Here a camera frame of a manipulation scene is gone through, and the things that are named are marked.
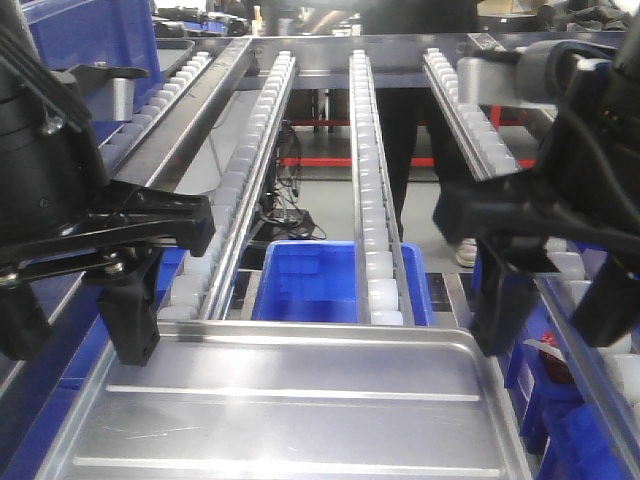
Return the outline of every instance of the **aluminum rail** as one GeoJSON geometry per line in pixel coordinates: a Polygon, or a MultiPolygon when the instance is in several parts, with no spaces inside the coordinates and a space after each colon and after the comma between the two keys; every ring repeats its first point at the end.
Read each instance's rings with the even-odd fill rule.
{"type": "Polygon", "coordinates": [[[362,198],[363,189],[375,190],[363,184],[363,173],[365,165],[372,160],[377,160],[374,171],[368,174],[379,172],[381,182],[377,187],[382,193],[382,207],[385,209],[385,227],[388,234],[389,245],[393,258],[393,275],[398,289],[399,311],[402,314],[403,325],[415,325],[411,298],[409,296],[409,285],[407,274],[402,257],[402,244],[398,233],[395,210],[393,208],[393,198],[389,183],[389,173],[387,171],[387,161],[382,143],[382,130],[376,103],[375,86],[371,61],[363,50],[355,50],[349,61],[350,76],[350,115],[351,115],[351,157],[352,177],[355,204],[355,240],[356,240],[356,280],[358,286],[358,300],[361,302],[358,307],[358,319],[361,323],[371,323],[371,305],[369,302],[369,275],[366,269],[365,253],[365,221],[364,202],[362,198]]]}
{"type": "Polygon", "coordinates": [[[107,173],[109,173],[110,176],[116,176],[118,172],[123,169],[127,160],[132,158],[132,153],[146,140],[147,137],[149,137],[155,128],[160,125],[166,114],[170,112],[185,95],[189,94],[193,85],[205,72],[207,72],[209,67],[211,67],[211,64],[214,62],[214,59],[209,55],[209,52],[199,52],[196,56],[191,57],[190,62],[193,62],[195,59],[199,59],[199,62],[197,63],[200,64],[199,68],[196,69],[195,76],[191,79],[185,78],[184,76],[179,77],[178,75],[167,78],[167,83],[165,83],[162,88],[155,93],[154,97],[149,99],[147,104],[141,108],[138,114],[132,116],[130,122],[120,125],[117,130],[102,142],[100,145],[100,153],[102,154],[105,167],[107,168],[107,173]],[[149,107],[151,107],[154,115],[143,113],[149,113],[147,111],[149,107]],[[126,148],[117,148],[119,144],[116,142],[116,138],[122,134],[127,135],[127,131],[132,125],[141,126],[142,130],[140,133],[134,133],[134,135],[131,135],[132,137],[135,136],[135,138],[132,138],[131,143],[127,145],[126,148]],[[115,154],[111,154],[109,152],[110,148],[115,150],[115,154]]]}
{"type": "MultiPolygon", "coordinates": [[[[255,135],[257,132],[250,132],[250,130],[255,128],[255,125],[252,125],[252,123],[256,116],[262,115],[260,109],[263,107],[260,105],[264,101],[274,98],[275,93],[274,102],[270,107],[268,118],[259,133],[261,139],[258,143],[255,158],[253,159],[253,167],[249,173],[247,185],[244,188],[244,194],[233,215],[234,220],[229,231],[228,240],[222,248],[220,260],[213,273],[211,288],[200,310],[200,318],[203,320],[223,320],[226,315],[233,292],[233,281],[238,270],[240,257],[247,242],[247,234],[251,226],[251,221],[253,220],[255,204],[260,195],[267,167],[271,160],[271,153],[278,133],[280,132],[280,124],[295,76],[295,58],[291,57],[289,52],[281,52],[278,59],[288,59],[284,75],[280,77],[276,72],[272,72],[260,92],[258,100],[256,101],[256,107],[254,107],[254,110],[249,116],[249,130],[245,132],[245,135],[255,135]],[[273,92],[273,85],[279,85],[277,92],[273,92]]],[[[235,159],[241,158],[242,149],[243,145],[241,141],[240,145],[231,155],[230,164],[235,159]]]]}
{"type": "Polygon", "coordinates": [[[369,311],[369,295],[367,287],[366,258],[364,252],[364,236],[362,228],[362,201],[360,193],[360,168],[358,155],[358,128],[356,122],[356,75],[353,66],[353,57],[349,58],[349,116],[351,137],[351,181],[353,182],[353,204],[355,219],[355,253],[356,253],[356,296],[358,301],[358,323],[370,324],[371,313],[369,311]]]}
{"type": "Polygon", "coordinates": [[[163,190],[176,187],[249,69],[251,42],[238,38],[227,45],[145,141],[129,151],[116,179],[163,190]]]}
{"type": "MultiPolygon", "coordinates": [[[[513,173],[519,166],[513,156],[513,167],[509,167],[509,159],[487,156],[493,151],[494,143],[491,135],[479,137],[477,119],[463,115],[453,85],[447,85],[457,77],[449,71],[451,66],[444,65],[443,57],[436,49],[429,49],[424,57],[426,75],[432,80],[432,88],[447,122],[456,135],[465,158],[476,180],[486,180],[495,173],[513,173]],[[477,144],[468,148],[468,141],[475,138],[477,144]]],[[[571,315],[575,305],[556,279],[540,276],[535,280],[542,299],[550,314],[551,324],[567,365],[576,381],[576,385],[591,412],[600,431],[609,441],[617,464],[624,478],[637,480],[640,478],[640,432],[629,406],[616,391],[614,385],[603,371],[602,361],[595,349],[589,348],[578,331],[571,325],[571,315]]]]}

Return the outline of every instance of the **black bracket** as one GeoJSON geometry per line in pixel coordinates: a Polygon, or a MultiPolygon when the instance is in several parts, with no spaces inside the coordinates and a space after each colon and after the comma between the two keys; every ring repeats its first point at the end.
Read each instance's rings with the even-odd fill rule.
{"type": "Polygon", "coordinates": [[[88,285],[104,287],[98,310],[125,365],[146,365],[160,339],[155,287],[161,253],[146,246],[114,252],[115,263],[83,277],[88,285]]]}
{"type": "Polygon", "coordinates": [[[3,269],[0,286],[0,351],[16,360],[33,359],[51,335],[51,326],[28,283],[8,280],[15,272],[3,269]]]}
{"type": "Polygon", "coordinates": [[[610,254],[576,308],[571,323],[592,347],[605,347],[640,322],[638,259],[610,254]]]}
{"type": "Polygon", "coordinates": [[[178,195],[112,180],[71,224],[0,248],[0,265],[87,249],[157,240],[201,256],[213,236],[205,196],[178,195]]]}
{"type": "Polygon", "coordinates": [[[485,355],[500,355],[512,347],[540,298],[534,278],[558,274],[545,254],[545,240],[508,236],[477,240],[482,282],[470,330],[485,355]]]}

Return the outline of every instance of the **person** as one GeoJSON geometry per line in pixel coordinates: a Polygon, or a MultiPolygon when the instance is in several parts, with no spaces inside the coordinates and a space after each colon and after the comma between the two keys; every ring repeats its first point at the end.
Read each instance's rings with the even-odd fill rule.
{"type": "MultiPolygon", "coordinates": [[[[377,0],[360,12],[364,35],[468,33],[477,30],[476,0],[377,0]]],[[[346,18],[331,11],[317,20],[312,33],[346,18]]],[[[430,89],[385,88],[376,90],[378,114],[394,210],[402,238],[402,209],[407,194],[411,159],[417,143],[418,123],[425,119],[431,137],[435,171],[441,184],[471,179],[471,173],[453,133],[430,89]]],[[[464,267],[475,263],[477,247],[472,239],[456,247],[455,259],[464,267]]]]}

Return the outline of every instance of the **roller conveyor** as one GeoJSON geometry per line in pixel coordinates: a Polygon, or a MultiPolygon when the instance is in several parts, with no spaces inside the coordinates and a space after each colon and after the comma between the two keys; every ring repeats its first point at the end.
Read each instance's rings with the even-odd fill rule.
{"type": "Polygon", "coordinates": [[[353,52],[349,74],[359,321],[413,325],[373,74],[363,50],[353,52]]]}
{"type": "MultiPolygon", "coordinates": [[[[241,85],[260,85],[264,86],[263,93],[274,93],[268,98],[259,97],[251,115],[264,117],[248,123],[259,125],[260,133],[245,132],[246,138],[241,139],[226,168],[226,175],[231,175],[221,179],[221,192],[225,188],[244,190],[238,196],[229,191],[224,192],[231,196],[219,193],[218,201],[215,193],[211,195],[219,229],[210,245],[212,250],[203,259],[186,257],[179,271],[187,275],[204,273],[207,283],[201,284],[196,306],[187,307],[188,313],[182,318],[169,311],[161,319],[163,339],[148,369],[119,365],[111,347],[106,347],[38,478],[530,478],[497,362],[481,357],[471,337],[461,331],[217,322],[225,317],[231,280],[289,89],[322,83],[351,89],[351,111],[355,115],[351,122],[352,148],[353,158],[358,160],[353,162],[353,182],[362,307],[359,322],[413,325],[374,95],[374,79],[376,86],[389,86],[394,81],[394,75],[385,70],[386,54],[376,53],[377,48],[388,53],[394,47],[393,42],[374,42],[374,48],[369,41],[345,39],[344,44],[334,43],[340,48],[335,56],[323,60],[330,64],[324,73],[313,68],[317,62],[310,62],[311,54],[303,48],[321,48],[318,39],[300,39],[299,51],[294,42],[279,39],[225,40],[219,45],[203,42],[203,49],[221,54],[214,53],[213,60],[200,56],[205,58],[204,63],[191,60],[203,68],[187,64],[185,73],[190,77],[177,77],[186,82],[169,80],[163,88],[167,93],[150,100],[147,112],[153,116],[147,116],[153,117],[153,122],[145,124],[142,131],[123,128],[107,141],[105,146],[118,149],[107,148],[117,153],[113,157],[118,178],[172,189],[233,91],[241,85]],[[281,53],[289,50],[291,54],[281,53]],[[252,61],[257,61],[260,72],[243,80],[252,61]],[[181,90],[170,86],[174,84],[181,90]],[[271,98],[273,104],[263,101],[271,98]],[[363,113],[366,118],[358,117],[363,113]],[[129,137],[134,142],[123,150],[129,137]],[[363,162],[373,157],[377,157],[377,163],[363,162]],[[245,160],[251,158],[255,163],[247,173],[249,163],[245,160]],[[378,172],[378,183],[367,183],[367,177],[376,177],[375,173],[370,175],[372,172],[378,172]],[[369,228],[366,209],[373,206],[383,209],[383,216],[377,216],[382,222],[371,217],[373,224],[385,226],[386,238],[380,243],[367,242],[365,235],[369,228]],[[375,249],[367,251],[367,245],[375,249]],[[378,278],[367,253],[390,253],[392,277],[387,262],[384,275],[378,278]],[[372,308],[376,299],[372,298],[370,282],[380,279],[395,281],[396,310],[386,305],[384,310],[372,308]],[[393,315],[384,315],[380,321],[380,311],[393,315]],[[186,319],[200,321],[183,322],[186,319]],[[352,368],[345,370],[344,365],[352,368]],[[376,371],[379,382],[358,376],[371,371],[372,366],[380,369],[376,371]],[[439,375],[433,374],[434,368],[439,375]],[[452,421],[438,422],[443,416],[452,421]],[[260,419],[276,420],[261,425],[260,419]],[[400,429],[374,428],[378,423],[400,429]],[[429,434],[416,435],[416,429],[429,434]],[[465,436],[470,431],[473,435],[465,436]],[[234,433],[225,437],[227,432],[234,433]],[[311,436],[318,432],[328,438],[326,443],[319,445],[316,439],[324,437],[311,436]],[[331,434],[344,441],[335,441],[331,434]],[[388,436],[400,441],[380,440],[388,436]],[[414,442],[421,448],[414,450],[414,442]],[[291,450],[292,445],[300,451],[291,450]],[[208,456],[203,453],[205,448],[209,449],[208,456]]],[[[427,50],[435,40],[421,38],[418,43],[407,44],[407,50],[426,52],[427,63],[435,60],[440,64],[440,73],[444,73],[434,75],[431,81],[442,85],[443,106],[455,108],[456,119],[452,121],[458,125],[457,136],[466,137],[469,146],[478,148],[470,150],[471,158],[477,159],[478,178],[509,171],[513,157],[487,129],[485,119],[477,115],[481,112],[474,105],[458,103],[456,107],[457,102],[451,102],[455,100],[455,79],[445,76],[451,72],[443,65],[443,56],[427,50]]],[[[444,43],[448,47],[443,48],[449,48],[455,42],[444,43]]],[[[400,48],[396,57],[400,62],[405,61],[404,51],[400,48]]],[[[449,51],[446,56],[452,57],[449,51]]],[[[415,83],[419,69],[417,60],[415,68],[405,70],[408,86],[421,85],[415,83]]],[[[67,301],[74,300],[77,282],[69,286],[60,295],[62,306],[52,315],[62,326],[74,320],[69,312],[74,303],[67,301]]],[[[607,428],[618,441],[622,458],[634,461],[633,437],[617,423],[629,420],[628,412],[623,409],[620,416],[619,402],[607,398],[610,390],[602,393],[602,388],[610,387],[608,379],[594,380],[593,354],[581,350],[584,345],[576,343],[575,333],[566,325],[558,325],[563,349],[578,352],[575,360],[571,357],[570,366],[580,372],[576,378],[581,387],[586,385],[589,394],[595,392],[603,409],[618,409],[613,413],[603,410],[601,421],[612,422],[613,427],[607,428]]],[[[5,369],[10,372],[6,385],[14,379],[21,385],[23,367],[5,369]]]]}

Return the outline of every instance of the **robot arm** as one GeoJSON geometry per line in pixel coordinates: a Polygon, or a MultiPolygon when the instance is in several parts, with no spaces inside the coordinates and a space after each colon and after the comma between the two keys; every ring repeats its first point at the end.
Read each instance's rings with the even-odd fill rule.
{"type": "Polygon", "coordinates": [[[553,274],[543,250],[549,236],[609,252],[572,318],[588,344],[608,345],[640,320],[638,52],[636,19],[615,52],[543,42],[512,55],[520,95],[558,108],[536,167],[443,188],[434,220],[445,238],[479,239],[482,291],[472,331],[486,354],[510,347],[537,302],[534,278],[553,274]]]}
{"type": "Polygon", "coordinates": [[[123,363],[158,341],[153,292],[173,241],[202,255],[213,235],[206,197],[110,180],[71,90],[37,60],[18,2],[0,9],[0,352],[33,358],[50,333],[30,282],[88,272],[123,363]]]}

